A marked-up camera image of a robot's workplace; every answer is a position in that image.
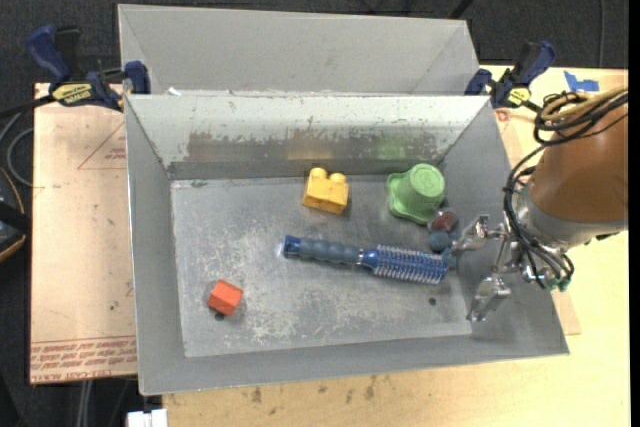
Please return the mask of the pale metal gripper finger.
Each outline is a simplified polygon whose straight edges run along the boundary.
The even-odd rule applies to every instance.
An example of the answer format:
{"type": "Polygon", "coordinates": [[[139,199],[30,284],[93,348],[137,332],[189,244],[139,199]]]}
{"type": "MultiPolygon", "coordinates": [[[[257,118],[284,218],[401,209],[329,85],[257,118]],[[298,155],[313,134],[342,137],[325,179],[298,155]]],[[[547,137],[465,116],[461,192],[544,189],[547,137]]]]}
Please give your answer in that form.
{"type": "Polygon", "coordinates": [[[471,322],[482,322],[495,311],[505,300],[511,297],[511,289],[502,276],[487,276],[476,288],[467,319],[471,322]]]}
{"type": "Polygon", "coordinates": [[[476,251],[483,248],[489,240],[497,239],[504,234],[502,224],[492,228],[488,214],[477,215],[453,241],[452,254],[460,256],[468,251],[476,251]]]}

